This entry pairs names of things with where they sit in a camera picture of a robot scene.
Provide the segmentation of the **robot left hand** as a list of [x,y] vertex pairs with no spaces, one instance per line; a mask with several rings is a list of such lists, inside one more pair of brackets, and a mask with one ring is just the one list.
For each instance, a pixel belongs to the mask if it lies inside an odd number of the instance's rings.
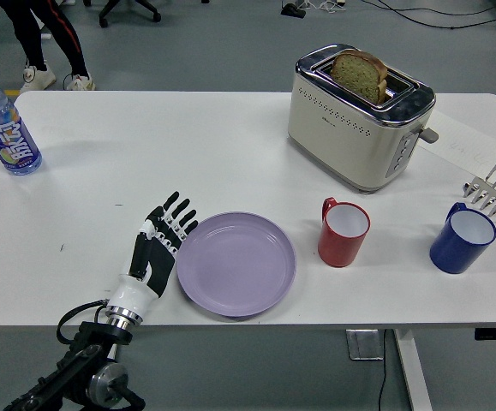
[[141,225],[128,272],[119,277],[106,305],[110,324],[122,328],[141,324],[152,302],[164,293],[178,250],[198,225],[196,210],[188,209],[190,200],[179,197],[174,192]]

